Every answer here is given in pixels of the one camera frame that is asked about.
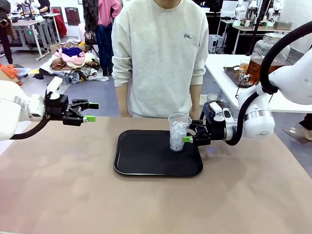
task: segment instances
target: pink shirt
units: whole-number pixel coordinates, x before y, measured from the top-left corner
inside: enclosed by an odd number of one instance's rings
[[[112,16],[115,18],[121,11],[121,5],[118,0],[98,0],[98,25],[107,26],[112,22]]]

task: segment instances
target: clear plastic cup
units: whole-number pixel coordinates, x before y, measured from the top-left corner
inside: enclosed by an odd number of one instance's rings
[[[173,114],[168,118],[170,124],[170,149],[180,152],[183,149],[183,138],[187,135],[192,119],[184,114]]]

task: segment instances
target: black tray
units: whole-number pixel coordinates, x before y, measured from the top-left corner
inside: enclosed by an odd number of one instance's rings
[[[114,169],[123,175],[193,177],[203,170],[198,147],[169,148],[169,131],[128,130],[120,134]]]
[[[240,84],[241,88],[249,88],[252,85],[249,82],[240,82],[239,81],[239,74],[238,74],[238,70],[235,70],[236,67],[239,66],[234,66],[234,67],[223,67],[225,74],[231,79],[231,81],[236,84],[236,86],[238,87]]]

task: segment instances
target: sleeve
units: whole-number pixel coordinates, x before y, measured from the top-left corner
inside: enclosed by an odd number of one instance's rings
[[[50,1],[49,1],[49,0],[46,0],[46,1],[44,2],[44,6],[47,6],[48,8],[50,8]]]
[[[116,18],[112,30],[112,46],[114,56],[113,78],[115,87],[129,83],[132,77],[132,50],[130,39],[129,18],[125,11],[122,11]]]
[[[203,75],[206,72],[205,62],[208,57],[208,37],[208,22],[205,16],[201,24],[199,47],[195,59],[191,85],[200,85],[203,83]]]
[[[116,18],[116,16],[121,12],[121,5],[118,0],[112,0],[112,8],[114,9],[112,17]]]

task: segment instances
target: black cable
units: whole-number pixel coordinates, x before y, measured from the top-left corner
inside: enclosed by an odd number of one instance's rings
[[[278,87],[271,84],[269,81],[269,69],[274,61],[275,57],[289,44],[298,40],[301,37],[304,37],[307,34],[312,33],[312,21],[308,22],[299,28],[293,30],[284,36],[281,40],[279,40],[267,53],[264,57],[261,70],[260,70],[260,82],[262,85],[262,90],[268,94],[274,94],[278,91]]]
[[[36,127],[34,127],[33,129],[29,130],[26,133],[15,134],[10,138],[10,140],[22,140],[32,137],[34,134],[38,133],[42,128],[44,128],[48,122],[49,119],[47,117],[43,117]]]
[[[247,52],[247,56],[250,56],[254,50],[254,45],[255,45],[255,36],[258,32],[258,28],[259,28],[259,24],[261,22],[261,15],[263,13],[263,11],[265,11],[265,5],[266,5],[266,2],[269,1],[269,0],[263,0],[262,2],[262,5],[261,5],[261,9],[260,9],[260,12],[258,13],[258,18],[257,18],[257,21],[256,21],[256,25],[255,25],[255,28],[254,28],[254,31],[253,31],[253,37],[252,37],[252,41],[250,43],[250,47],[249,47],[249,50]]]
[[[226,143],[228,145],[234,146],[240,141],[240,139],[243,135],[243,125],[244,125],[244,119],[245,119],[246,111],[247,111],[248,107],[250,106],[250,104],[252,103],[252,101],[255,100],[258,96],[259,95],[257,94],[257,92],[254,92],[252,95],[250,95],[247,98],[247,100],[244,102],[244,104],[240,108],[239,114],[238,114],[238,119],[237,119],[237,132],[231,140],[226,141]]]

